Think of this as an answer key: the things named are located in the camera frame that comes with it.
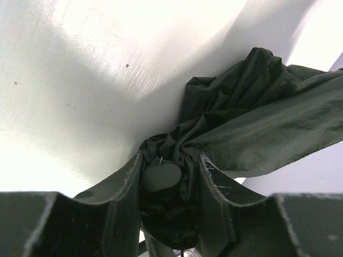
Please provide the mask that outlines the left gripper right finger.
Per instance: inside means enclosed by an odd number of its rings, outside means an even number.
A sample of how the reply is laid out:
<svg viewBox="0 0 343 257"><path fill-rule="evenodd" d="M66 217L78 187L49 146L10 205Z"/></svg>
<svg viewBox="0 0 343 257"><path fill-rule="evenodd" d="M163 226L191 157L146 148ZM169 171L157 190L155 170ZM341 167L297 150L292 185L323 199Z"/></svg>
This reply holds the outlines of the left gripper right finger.
<svg viewBox="0 0 343 257"><path fill-rule="evenodd" d="M200 155L202 256L342 256L342 195L260 195Z"/></svg>

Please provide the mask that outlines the black folding umbrella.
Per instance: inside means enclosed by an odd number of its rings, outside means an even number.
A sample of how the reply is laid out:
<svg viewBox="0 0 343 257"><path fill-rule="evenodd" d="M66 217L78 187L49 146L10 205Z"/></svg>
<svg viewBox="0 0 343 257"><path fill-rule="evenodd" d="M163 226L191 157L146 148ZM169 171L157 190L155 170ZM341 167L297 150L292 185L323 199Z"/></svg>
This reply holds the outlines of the black folding umbrella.
<svg viewBox="0 0 343 257"><path fill-rule="evenodd" d="M178 124L140 146L143 228L179 250L198 243L200 155L230 178L258 177L342 141L342 70L285 65L264 48L186 85Z"/></svg>

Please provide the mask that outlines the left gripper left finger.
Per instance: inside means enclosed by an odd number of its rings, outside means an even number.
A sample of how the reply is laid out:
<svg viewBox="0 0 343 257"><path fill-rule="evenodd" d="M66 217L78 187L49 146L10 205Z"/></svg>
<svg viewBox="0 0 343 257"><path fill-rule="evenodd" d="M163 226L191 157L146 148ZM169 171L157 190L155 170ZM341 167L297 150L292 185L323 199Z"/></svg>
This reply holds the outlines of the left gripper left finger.
<svg viewBox="0 0 343 257"><path fill-rule="evenodd" d="M70 198L60 192L1 193L1 256L137 256L141 152Z"/></svg>

